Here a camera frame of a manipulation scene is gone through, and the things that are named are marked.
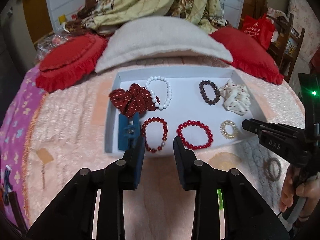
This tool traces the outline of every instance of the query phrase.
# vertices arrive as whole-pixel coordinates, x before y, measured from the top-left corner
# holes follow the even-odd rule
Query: white pearl bracelet
[[[167,84],[167,98],[165,99],[165,102],[164,102],[163,105],[161,105],[161,104],[159,104],[157,102],[155,93],[149,88],[150,82],[153,81],[153,80],[164,81]],[[158,107],[159,110],[166,109],[167,106],[170,104],[170,101],[172,99],[172,89],[171,89],[170,83],[167,80],[167,78],[160,77],[160,76],[150,77],[150,78],[147,79],[145,87],[150,92],[151,98],[152,98],[152,102],[155,103],[155,107]]]

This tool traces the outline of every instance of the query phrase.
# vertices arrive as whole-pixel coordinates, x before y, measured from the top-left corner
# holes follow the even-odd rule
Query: red bead bracelet
[[[147,125],[148,125],[149,123],[151,123],[151,122],[160,122],[160,123],[163,124],[163,137],[162,137],[162,142],[161,142],[161,146],[158,146],[157,149],[154,149],[154,148],[151,149],[151,148],[149,147],[149,145],[147,144],[146,127],[147,127]],[[152,152],[152,153],[155,153],[155,152],[156,152],[157,154],[159,154],[160,151],[162,150],[162,147],[165,146],[165,141],[167,140],[167,136],[168,136],[167,122],[164,121],[163,118],[160,119],[159,117],[157,117],[157,118],[155,118],[155,117],[149,118],[148,120],[145,120],[145,121],[144,121],[144,124],[142,125],[141,135],[142,135],[142,136],[145,138],[145,140],[146,140],[146,149],[147,149],[147,151]]]
[[[182,136],[182,129],[192,125],[192,126],[199,126],[200,128],[205,130],[205,133],[208,135],[208,142],[204,145],[198,145],[198,146],[194,146],[193,144],[190,144],[188,141],[186,141],[186,139]],[[187,122],[184,122],[183,124],[180,124],[178,129],[177,129],[177,134],[179,137],[181,137],[181,140],[183,142],[183,145],[186,146],[188,149],[192,149],[192,150],[199,150],[199,149],[205,149],[207,147],[211,146],[211,143],[213,142],[213,135],[211,133],[211,130],[209,129],[209,126],[205,125],[204,123],[201,123],[200,121],[191,121],[188,120]]]

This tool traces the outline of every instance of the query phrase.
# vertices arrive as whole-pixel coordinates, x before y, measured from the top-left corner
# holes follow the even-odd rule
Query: tan paper
[[[46,165],[49,162],[53,161],[52,155],[47,151],[45,148],[41,148],[40,150],[37,150],[37,155],[42,161],[43,165]]]

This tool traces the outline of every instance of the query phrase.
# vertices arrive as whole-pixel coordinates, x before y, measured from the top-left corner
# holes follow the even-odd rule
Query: white pillow
[[[192,23],[176,17],[152,16],[127,22],[116,30],[99,58],[95,71],[100,72],[128,61],[161,55],[207,55],[233,61],[230,51],[223,44]]]

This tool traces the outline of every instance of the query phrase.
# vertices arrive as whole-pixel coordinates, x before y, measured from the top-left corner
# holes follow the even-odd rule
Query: finger
[[[310,199],[317,199],[320,198],[320,180],[312,180],[307,181],[306,183],[302,183],[296,189],[296,194],[299,197],[307,197]]]
[[[283,202],[283,204],[287,207],[291,207],[293,204],[293,197],[287,196],[283,191],[281,192],[280,199]]]
[[[290,165],[290,166],[288,167],[288,169],[287,169],[287,173],[286,173],[286,175],[285,175],[285,179],[284,179],[284,180],[286,180],[286,179],[288,179],[288,178],[292,178],[293,174],[294,174],[293,166]]]
[[[282,213],[287,210],[287,206],[281,200],[279,202],[279,209]]]
[[[300,173],[300,168],[297,168],[297,167],[293,167],[293,177],[296,177],[296,176],[299,176],[299,173]]]
[[[319,199],[307,199],[307,202],[305,203],[300,216],[301,217],[308,217],[312,214],[312,212],[314,211],[315,207],[318,204]]]
[[[292,179],[289,179],[287,183],[283,184],[282,191],[287,195],[287,197],[293,197],[294,196],[294,189],[292,185]]]

